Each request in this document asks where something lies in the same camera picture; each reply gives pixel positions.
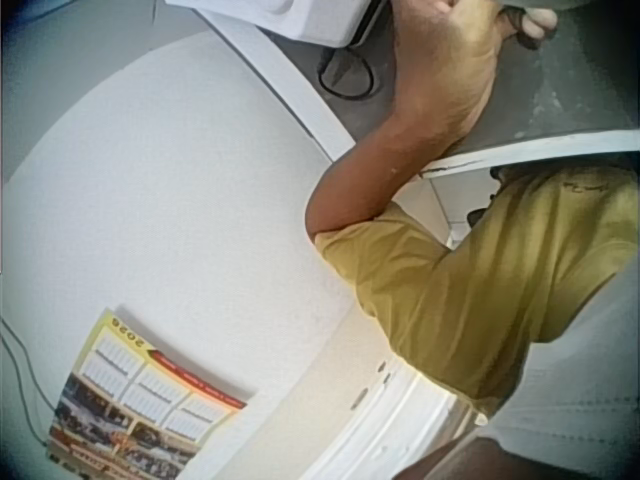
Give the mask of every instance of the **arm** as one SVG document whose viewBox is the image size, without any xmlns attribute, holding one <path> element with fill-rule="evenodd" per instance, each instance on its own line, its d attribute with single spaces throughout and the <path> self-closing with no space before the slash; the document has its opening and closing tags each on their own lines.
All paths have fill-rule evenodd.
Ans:
<svg viewBox="0 0 640 480">
<path fill-rule="evenodd" d="M 321 179 L 307 206 L 312 239 L 378 216 L 468 133 L 489 99 L 502 40 L 515 32 L 491 0 L 393 0 L 393 8 L 392 113 Z"/>
</svg>

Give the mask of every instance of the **white edge trim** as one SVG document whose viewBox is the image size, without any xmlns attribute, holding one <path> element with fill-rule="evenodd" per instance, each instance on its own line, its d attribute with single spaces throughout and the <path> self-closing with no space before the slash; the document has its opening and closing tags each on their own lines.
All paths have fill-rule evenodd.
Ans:
<svg viewBox="0 0 640 480">
<path fill-rule="evenodd" d="M 640 130 L 637 129 L 574 133 L 453 155 L 430 163 L 422 171 L 422 176 L 436 178 L 454 173 L 535 160 L 638 150 L 640 150 Z"/>
<path fill-rule="evenodd" d="M 280 97 L 332 162 L 351 150 L 355 142 L 338 117 L 269 37 L 250 23 L 206 10 L 198 13 Z"/>
</svg>

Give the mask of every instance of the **man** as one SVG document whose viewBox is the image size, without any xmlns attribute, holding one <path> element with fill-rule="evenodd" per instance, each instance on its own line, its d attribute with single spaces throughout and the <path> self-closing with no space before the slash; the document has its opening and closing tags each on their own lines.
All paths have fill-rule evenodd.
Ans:
<svg viewBox="0 0 640 480">
<path fill-rule="evenodd" d="M 638 309 L 636 256 L 560 338 L 531 346 L 488 425 L 394 480 L 640 478 Z"/>
<path fill-rule="evenodd" d="M 558 338 L 635 254 L 636 177 L 569 161 L 503 169 L 491 207 L 449 251 L 391 199 L 476 123 L 515 29 L 491 0 L 393 7 L 392 112 L 323 176 L 306 228 L 394 351 L 492 415 L 513 393 L 529 346 Z M 549 18 L 522 27 L 541 38 Z"/>
</svg>

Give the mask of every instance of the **black cable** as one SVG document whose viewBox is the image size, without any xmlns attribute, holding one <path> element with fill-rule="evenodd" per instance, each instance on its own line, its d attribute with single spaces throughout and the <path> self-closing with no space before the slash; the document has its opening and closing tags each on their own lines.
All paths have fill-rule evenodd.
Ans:
<svg viewBox="0 0 640 480">
<path fill-rule="evenodd" d="M 367 59 L 364 58 L 362 55 L 360 55 L 355 50 L 353 50 L 351 47 L 346 47 L 346 48 L 343 49 L 343 51 L 347 52 L 348 54 L 353 56 L 356 60 L 358 60 L 358 62 L 360 62 L 362 67 L 367 72 L 367 77 L 369 79 L 369 85 L 367 86 L 366 90 L 364 92 L 362 92 L 362 93 L 357 93 L 357 94 L 351 95 L 351 94 L 338 92 L 337 90 L 334 90 L 333 88 L 331 88 L 329 85 L 326 84 L 326 82 L 324 81 L 324 75 L 327 73 L 327 69 L 329 68 L 329 65 L 331 64 L 331 60 L 333 60 L 333 58 L 335 57 L 335 54 L 336 54 L 336 50 L 332 49 L 332 48 L 325 49 L 322 52 L 322 57 L 320 59 L 320 63 L 318 64 L 318 83 L 320 84 L 320 86 L 325 91 L 329 92 L 331 95 L 333 95 L 335 97 L 338 97 L 338 98 L 340 98 L 342 100 L 347 100 L 347 101 L 351 101 L 351 102 L 365 100 L 369 96 L 371 96 L 371 94 L 373 93 L 373 89 L 376 86 L 376 80 L 375 80 L 375 76 L 373 74 L 373 69 L 371 68 L 371 65 L 369 65 L 369 62 L 367 62 Z"/>
<path fill-rule="evenodd" d="M 38 383 L 38 379 L 36 378 L 36 373 L 35 373 L 35 371 L 33 369 L 33 364 L 31 363 L 31 357 L 29 357 L 29 352 L 27 351 L 27 347 L 22 342 L 22 340 L 20 340 L 20 337 L 18 337 L 16 332 L 14 332 L 13 329 L 9 326 L 9 324 L 5 321 L 5 319 L 4 319 L 4 317 L 2 315 L 0 315 L 0 320 L 2 320 L 2 325 L 4 325 L 4 327 L 7 329 L 7 331 L 13 337 L 13 339 L 18 343 L 18 345 L 20 345 L 20 348 L 22 348 L 22 351 L 24 352 L 24 356 L 27 359 L 27 367 L 29 368 L 29 374 L 31 375 L 31 380 L 33 380 L 33 384 L 36 386 L 36 390 L 38 390 L 38 393 L 42 397 L 42 400 L 44 400 L 44 402 L 51 409 L 51 411 L 55 412 L 56 411 L 56 407 L 47 398 L 47 396 L 42 391 L 42 388 L 40 387 L 40 384 Z"/>
<path fill-rule="evenodd" d="M 4 348 L 7 350 L 7 354 L 9 355 L 9 358 L 13 363 L 13 367 L 16 369 L 16 375 L 18 376 L 18 391 L 20 392 L 20 401 L 22 402 L 24 415 L 27 418 L 27 424 L 29 425 L 29 430 L 31 431 L 33 438 L 35 438 L 40 445 L 42 445 L 43 447 L 46 447 L 47 442 L 45 442 L 42 438 L 40 438 L 40 436 L 38 436 L 38 434 L 36 433 L 36 429 L 33 426 L 33 423 L 31 423 L 31 416 L 29 415 L 29 408 L 27 408 L 27 400 L 25 399 L 25 396 L 24 396 L 24 388 L 22 386 L 22 374 L 20 373 L 20 367 L 18 367 L 18 361 L 16 360 L 16 357 L 13 355 L 13 352 L 11 351 L 11 348 L 9 348 L 9 345 L 7 344 L 7 341 L 4 339 L 4 337 L 0 336 L 0 339 L 2 339 L 2 345 L 4 345 Z"/>
</svg>

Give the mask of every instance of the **mustard shirt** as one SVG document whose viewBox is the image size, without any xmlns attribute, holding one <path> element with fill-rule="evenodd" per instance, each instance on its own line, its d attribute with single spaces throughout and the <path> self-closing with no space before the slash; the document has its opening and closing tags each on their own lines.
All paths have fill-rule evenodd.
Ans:
<svg viewBox="0 0 640 480">
<path fill-rule="evenodd" d="M 398 355 L 491 415 L 529 345 L 557 338 L 637 252 L 637 177 L 525 168 L 454 251 L 395 204 L 315 244 Z"/>
</svg>

